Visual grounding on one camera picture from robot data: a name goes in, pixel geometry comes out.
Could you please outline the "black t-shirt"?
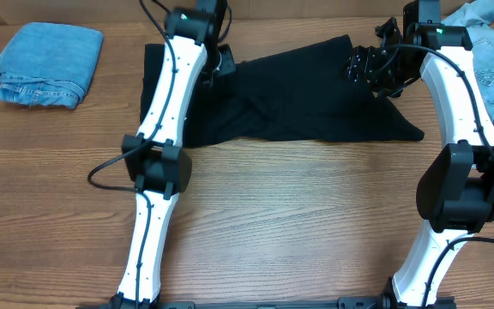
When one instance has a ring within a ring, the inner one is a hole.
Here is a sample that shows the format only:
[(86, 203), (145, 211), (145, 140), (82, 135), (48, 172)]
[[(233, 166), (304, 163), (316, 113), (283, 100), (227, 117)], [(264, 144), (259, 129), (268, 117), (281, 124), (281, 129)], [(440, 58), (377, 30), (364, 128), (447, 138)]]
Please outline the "black t-shirt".
[(272, 142), (423, 140), (387, 98), (377, 98), (344, 71), (353, 47), (343, 35), (238, 64), (234, 73), (196, 85), (184, 124), (184, 146), (238, 137)]

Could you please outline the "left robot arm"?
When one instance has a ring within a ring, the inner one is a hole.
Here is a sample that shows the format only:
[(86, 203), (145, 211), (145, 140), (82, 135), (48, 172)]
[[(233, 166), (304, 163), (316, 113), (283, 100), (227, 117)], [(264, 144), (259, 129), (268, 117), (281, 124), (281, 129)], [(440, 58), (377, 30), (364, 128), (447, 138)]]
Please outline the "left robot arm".
[(155, 308), (172, 211), (190, 181), (192, 160), (183, 148), (184, 122), (198, 84), (235, 70), (228, 45), (220, 43), (226, 0), (175, 8), (165, 20), (160, 74), (146, 116), (122, 151), (136, 194), (136, 219), (126, 270), (111, 308)]

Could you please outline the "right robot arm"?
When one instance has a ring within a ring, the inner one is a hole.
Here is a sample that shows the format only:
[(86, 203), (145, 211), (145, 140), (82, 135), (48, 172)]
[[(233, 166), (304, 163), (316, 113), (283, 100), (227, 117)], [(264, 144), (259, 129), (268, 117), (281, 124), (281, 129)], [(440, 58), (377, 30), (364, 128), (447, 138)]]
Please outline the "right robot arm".
[(386, 97), (422, 81), (430, 91), (442, 151), (419, 181), (422, 224), (407, 258), (374, 297), (342, 297), (340, 308), (452, 308), (437, 291), (461, 248), (480, 241), (494, 221), (494, 125), (474, 76), (473, 45), (464, 27), (443, 25), (440, 4), (415, 0), (401, 21), (375, 30), (377, 47), (358, 46), (346, 76)]

